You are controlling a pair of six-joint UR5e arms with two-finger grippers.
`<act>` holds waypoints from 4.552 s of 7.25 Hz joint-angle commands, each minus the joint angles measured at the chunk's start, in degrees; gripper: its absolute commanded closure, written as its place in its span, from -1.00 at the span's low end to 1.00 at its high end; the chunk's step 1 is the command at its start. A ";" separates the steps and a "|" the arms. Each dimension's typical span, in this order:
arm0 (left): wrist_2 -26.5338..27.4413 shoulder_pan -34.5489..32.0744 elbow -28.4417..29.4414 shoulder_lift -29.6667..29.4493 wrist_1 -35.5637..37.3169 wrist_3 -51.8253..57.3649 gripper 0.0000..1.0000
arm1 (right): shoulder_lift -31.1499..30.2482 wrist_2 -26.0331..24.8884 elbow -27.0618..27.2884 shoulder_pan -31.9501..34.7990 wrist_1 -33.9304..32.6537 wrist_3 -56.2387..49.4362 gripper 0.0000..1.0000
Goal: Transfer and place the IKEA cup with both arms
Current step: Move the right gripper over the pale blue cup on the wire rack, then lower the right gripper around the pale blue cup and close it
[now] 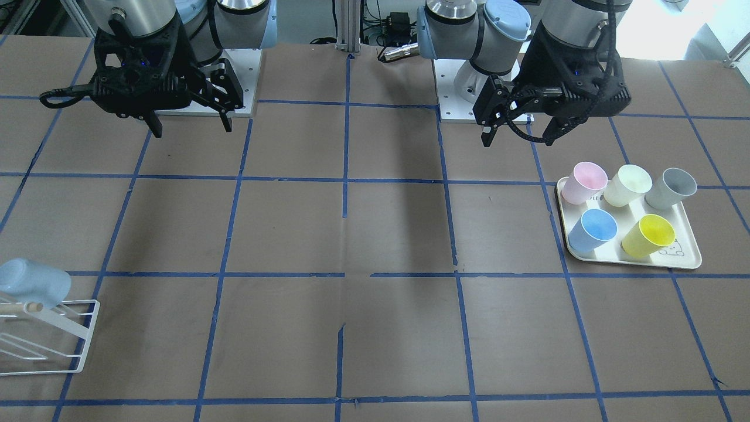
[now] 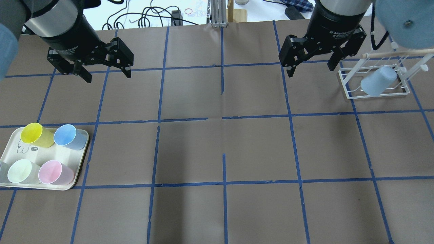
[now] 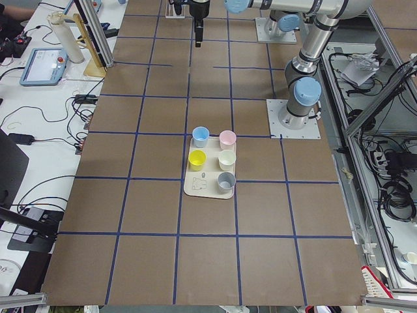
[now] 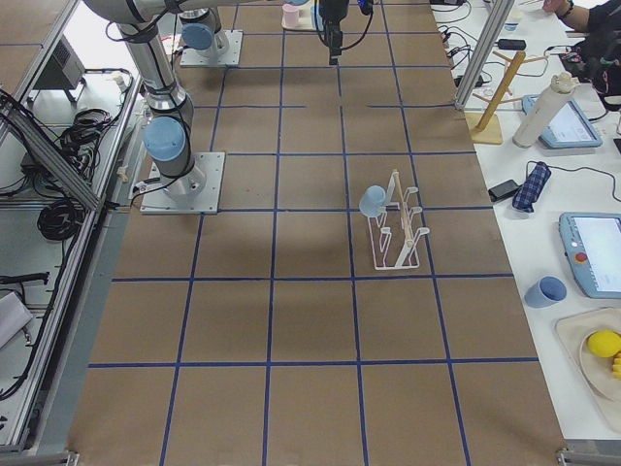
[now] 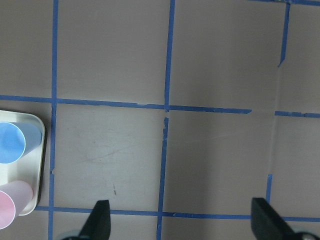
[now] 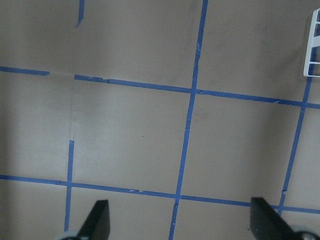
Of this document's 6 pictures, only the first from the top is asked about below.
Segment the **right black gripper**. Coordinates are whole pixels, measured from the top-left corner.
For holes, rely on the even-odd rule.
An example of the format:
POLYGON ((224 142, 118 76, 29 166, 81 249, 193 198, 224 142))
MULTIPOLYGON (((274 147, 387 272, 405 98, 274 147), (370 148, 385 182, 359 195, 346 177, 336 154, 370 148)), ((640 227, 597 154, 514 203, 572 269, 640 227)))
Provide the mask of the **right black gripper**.
POLYGON ((223 128, 233 130, 230 112, 244 107, 243 89, 229 59, 199 67, 178 13, 160 31, 137 37, 122 13, 111 13, 94 43, 97 70, 91 99, 108 113, 145 118, 161 138, 157 110, 199 104, 218 112, 223 128))

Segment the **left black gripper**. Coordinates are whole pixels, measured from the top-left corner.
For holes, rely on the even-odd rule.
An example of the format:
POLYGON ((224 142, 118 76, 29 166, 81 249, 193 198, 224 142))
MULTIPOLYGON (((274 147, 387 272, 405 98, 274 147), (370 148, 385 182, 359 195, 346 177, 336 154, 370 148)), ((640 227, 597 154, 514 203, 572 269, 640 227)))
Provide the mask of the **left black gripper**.
MULTIPOLYGON (((595 31, 595 37, 600 36, 603 40, 587 48, 558 40, 544 26, 538 26, 533 35, 518 74, 518 106, 554 117, 542 134, 546 146, 576 128, 578 117, 596 99, 605 79, 611 30, 605 26, 595 31)), ((512 81, 488 76, 477 96, 472 112, 482 126, 484 147, 490 147, 498 128, 508 122, 506 108, 512 89, 512 81)))

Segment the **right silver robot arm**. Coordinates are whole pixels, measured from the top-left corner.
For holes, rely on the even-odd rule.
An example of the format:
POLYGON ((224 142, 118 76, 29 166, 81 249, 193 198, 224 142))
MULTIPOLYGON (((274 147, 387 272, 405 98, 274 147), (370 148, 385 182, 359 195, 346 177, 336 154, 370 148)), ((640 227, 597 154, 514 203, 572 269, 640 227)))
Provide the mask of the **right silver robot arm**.
POLYGON ((228 50, 278 42, 274 1, 87 1, 97 24, 96 72, 82 89, 108 113, 145 122, 160 137, 158 111, 195 103, 232 131, 244 107, 228 50))

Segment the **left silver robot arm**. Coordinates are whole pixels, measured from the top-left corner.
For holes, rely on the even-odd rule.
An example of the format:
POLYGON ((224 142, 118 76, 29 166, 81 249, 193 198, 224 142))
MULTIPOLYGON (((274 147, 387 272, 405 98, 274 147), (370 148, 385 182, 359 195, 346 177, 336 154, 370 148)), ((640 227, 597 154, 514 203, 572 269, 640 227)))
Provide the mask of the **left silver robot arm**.
POLYGON ((484 77, 472 101, 484 146, 502 125, 551 146, 632 101, 616 50, 629 8, 629 1, 552 1, 533 26, 515 1, 426 1, 417 39, 424 58, 465 60, 484 77))

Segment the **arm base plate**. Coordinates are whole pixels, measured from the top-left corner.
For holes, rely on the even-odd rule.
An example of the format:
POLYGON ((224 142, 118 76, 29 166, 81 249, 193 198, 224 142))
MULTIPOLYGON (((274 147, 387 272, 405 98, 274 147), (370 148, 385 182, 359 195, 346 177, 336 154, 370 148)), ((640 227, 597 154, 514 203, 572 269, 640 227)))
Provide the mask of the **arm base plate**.
MULTIPOLYGON (((243 107, 228 113, 229 117, 252 117, 255 112, 255 94, 259 81, 262 50, 224 50, 222 58, 232 64, 233 70, 238 77, 243 89, 243 107)), ((159 117, 164 115, 178 115, 179 117, 217 117, 218 112, 209 107, 204 107, 196 102, 190 106, 178 110, 161 110, 156 112, 159 117)))
POLYGON ((488 76, 467 60, 437 59, 433 64, 441 120, 476 123, 473 106, 488 76))

